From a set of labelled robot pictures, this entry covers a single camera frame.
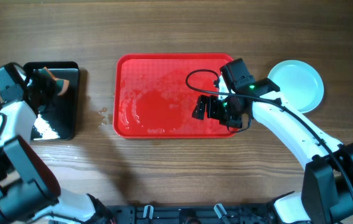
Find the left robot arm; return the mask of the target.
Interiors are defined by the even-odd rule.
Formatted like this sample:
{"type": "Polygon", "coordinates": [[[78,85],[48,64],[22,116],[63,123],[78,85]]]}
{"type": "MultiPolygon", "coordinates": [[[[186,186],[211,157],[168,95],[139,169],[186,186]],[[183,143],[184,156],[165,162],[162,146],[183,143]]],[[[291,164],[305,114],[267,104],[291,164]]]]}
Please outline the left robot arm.
{"type": "Polygon", "coordinates": [[[41,111],[68,92],[70,82],[47,67],[25,71],[18,63],[0,67],[0,223],[116,223],[90,194],[61,189],[30,146],[41,111]]]}

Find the orange green sponge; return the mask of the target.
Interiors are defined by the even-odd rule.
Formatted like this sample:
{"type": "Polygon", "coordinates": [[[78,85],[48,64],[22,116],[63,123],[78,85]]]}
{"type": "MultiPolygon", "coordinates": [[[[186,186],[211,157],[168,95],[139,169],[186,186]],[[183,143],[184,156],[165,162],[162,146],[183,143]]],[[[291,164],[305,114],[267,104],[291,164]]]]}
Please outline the orange green sponge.
{"type": "Polygon", "coordinates": [[[55,82],[55,94],[57,96],[62,96],[67,92],[70,86],[69,80],[57,78],[47,67],[39,69],[39,73],[49,77],[55,82]]]}

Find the light blue plate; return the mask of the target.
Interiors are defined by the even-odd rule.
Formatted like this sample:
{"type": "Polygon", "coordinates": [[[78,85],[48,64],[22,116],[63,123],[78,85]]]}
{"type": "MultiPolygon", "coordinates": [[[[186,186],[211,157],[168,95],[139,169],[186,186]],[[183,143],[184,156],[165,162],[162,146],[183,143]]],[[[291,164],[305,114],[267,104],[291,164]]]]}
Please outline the light blue plate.
{"type": "Polygon", "coordinates": [[[320,74],[309,64],[299,60],[285,60],[275,65],[268,78],[277,84],[288,101],[301,113],[308,113],[320,105],[324,84],[320,74]]]}

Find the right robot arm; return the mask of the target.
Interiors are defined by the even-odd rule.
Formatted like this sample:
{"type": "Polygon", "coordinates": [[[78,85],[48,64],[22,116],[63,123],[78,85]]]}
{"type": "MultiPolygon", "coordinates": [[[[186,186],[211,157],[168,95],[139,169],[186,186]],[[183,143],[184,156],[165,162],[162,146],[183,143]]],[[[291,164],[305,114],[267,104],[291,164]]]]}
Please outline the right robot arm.
{"type": "Polygon", "coordinates": [[[269,78],[255,80],[236,59],[215,73],[214,91],[200,90],[195,119],[216,119],[232,133],[248,129],[243,115],[267,127],[304,169],[300,192],[271,203],[275,223],[340,223],[353,215],[353,142],[344,144],[291,105],[269,78]]]}

